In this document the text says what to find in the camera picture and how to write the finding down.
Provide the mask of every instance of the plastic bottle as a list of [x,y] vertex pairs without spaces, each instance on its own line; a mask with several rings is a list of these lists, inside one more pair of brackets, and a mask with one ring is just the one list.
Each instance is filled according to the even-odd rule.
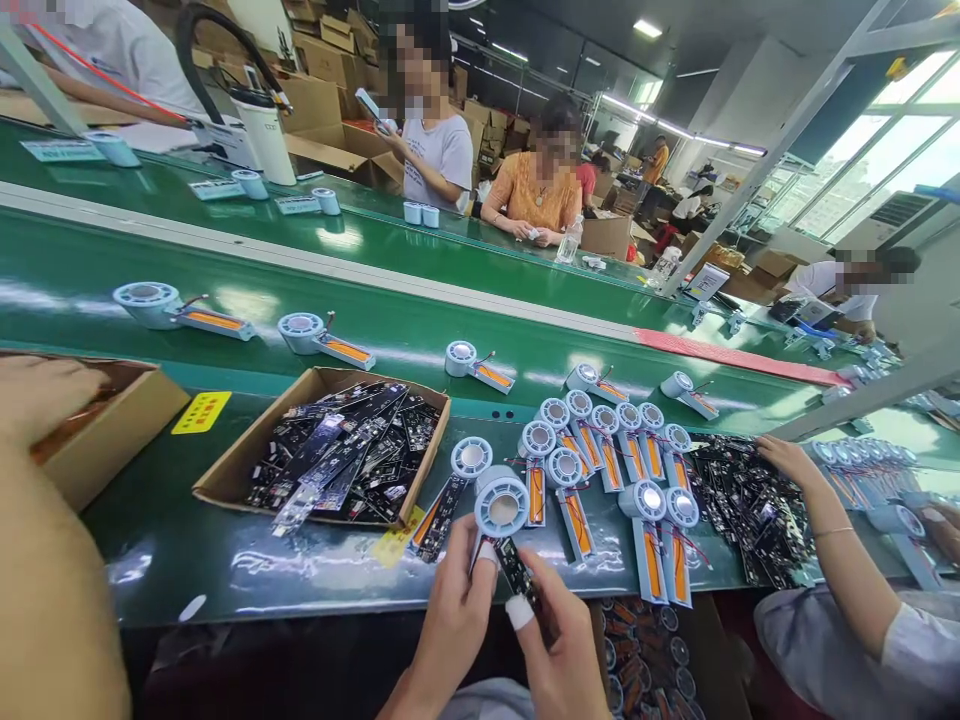
[[650,273],[650,277],[647,278],[647,287],[653,289],[662,287],[667,279],[673,275],[673,271],[677,269],[677,265],[680,264],[681,254],[680,248],[678,247],[664,248],[663,255],[660,256],[660,259],[653,268],[653,272]]
[[577,255],[577,248],[580,247],[580,239],[583,237],[583,215],[577,215],[573,225],[568,227],[563,233],[563,240],[560,241],[560,247],[557,248],[557,262],[564,265],[570,265],[573,258]]

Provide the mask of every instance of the sticker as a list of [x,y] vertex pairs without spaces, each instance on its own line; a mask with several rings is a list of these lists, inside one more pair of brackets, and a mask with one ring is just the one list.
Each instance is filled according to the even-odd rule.
[[84,140],[29,140],[20,144],[40,162],[106,160],[93,143]]
[[413,533],[423,521],[423,516],[426,514],[426,510],[422,507],[414,505],[413,512],[410,513],[410,520],[407,521],[406,527],[404,527],[403,530],[393,528],[387,530],[387,532],[383,534],[383,537],[377,540],[377,544],[373,546],[370,554],[388,570],[392,568],[400,562],[400,558],[403,557],[403,551],[406,550],[407,545],[410,544],[410,538],[413,537]]
[[190,183],[190,189],[193,190],[194,195],[204,202],[246,195],[243,192],[243,186],[235,180],[205,180],[199,183]]
[[200,393],[190,403],[190,407],[180,417],[180,421],[170,434],[191,435],[206,432],[220,417],[220,412],[231,395],[233,395],[232,392]]
[[320,212],[320,201],[312,195],[274,200],[284,215],[299,215],[305,212]]

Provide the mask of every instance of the red strip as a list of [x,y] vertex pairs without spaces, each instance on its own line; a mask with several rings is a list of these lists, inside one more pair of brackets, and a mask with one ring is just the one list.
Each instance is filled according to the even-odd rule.
[[681,338],[657,330],[634,328],[633,333],[641,345],[674,353],[675,355],[688,355],[689,357],[710,360],[720,365],[745,368],[768,375],[779,375],[780,377],[813,383],[814,385],[840,385],[841,387],[850,387],[850,384],[833,370],[811,367],[810,365],[803,365],[801,363],[773,360],[772,358],[754,355],[753,353],[744,352],[743,350],[719,347],[717,345],[711,345],[710,343]]

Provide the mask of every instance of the hand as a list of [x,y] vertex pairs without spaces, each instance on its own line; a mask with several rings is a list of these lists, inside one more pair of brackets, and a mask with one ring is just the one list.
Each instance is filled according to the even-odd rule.
[[757,438],[760,457],[790,478],[804,493],[821,488],[829,488],[810,456],[803,448],[769,435]]
[[76,360],[0,358],[0,444],[26,452],[86,406],[109,381]]
[[[521,548],[520,557],[533,570],[544,610],[556,626],[557,640],[547,650],[526,598],[516,596],[507,603],[510,621],[527,661],[527,680],[537,718],[609,720],[589,609],[567,590],[557,571],[536,552]],[[517,627],[524,619],[527,622]]]
[[404,698],[399,701],[402,712],[397,716],[437,717],[480,652],[499,567],[480,557],[472,577],[468,575],[476,530],[473,514],[453,524],[446,557],[437,567],[416,655],[406,673],[405,687],[398,685]]

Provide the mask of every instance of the metal pole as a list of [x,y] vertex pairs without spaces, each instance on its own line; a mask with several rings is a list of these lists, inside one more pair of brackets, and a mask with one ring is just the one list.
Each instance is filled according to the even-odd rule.
[[791,442],[805,440],[924,390],[940,387],[956,377],[960,377],[960,335],[947,337],[940,344],[910,358],[890,375],[781,425],[770,434]]
[[0,65],[17,79],[57,130],[66,135],[82,135],[90,129],[23,46],[9,22],[0,22]]
[[680,289],[680,284],[683,282],[683,279],[688,273],[692,272],[694,266],[707,254],[707,251],[713,246],[713,243],[723,234],[724,229],[726,229],[730,222],[739,214],[740,208],[743,207],[753,193],[760,188],[763,181],[766,180],[767,175],[769,175],[780,162],[780,158],[790,149],[803,129],[820,111],[820,108],[823,107],[827,98],[833,94],[839,84],[843,82],[847,73],[850,72],[851,65],[847,61],[847,58],[850,56],[853,48],[857,47],[862,39],[866,37],[877,17],[883,13],[884,8],[886,8],[890,2],[891,0],[877,0],[877,3],[871,8],[870,12],[867,13],[867,16],[853,32],[853,35],[850,36],[850,39],[840,48],[840,52],[833,58],[827,66],[827,69],[823,71],[819,80],[814,83],[810,92],[807,93],[806,97],[804,97],[797,106],[793,117],[783,126],[780,137],[773,149],[754,165],[753,170],[747,176],[743,185],[740,186],[740,189],[734,193],[729,202],[723,204],[723,208],[713,222],[710,223],[703,237],[700,238],[696,245],[690,248],[680,267],[677,268],[676,272],[664,283],[663,287],[657,291],[658,295],[672,296]]

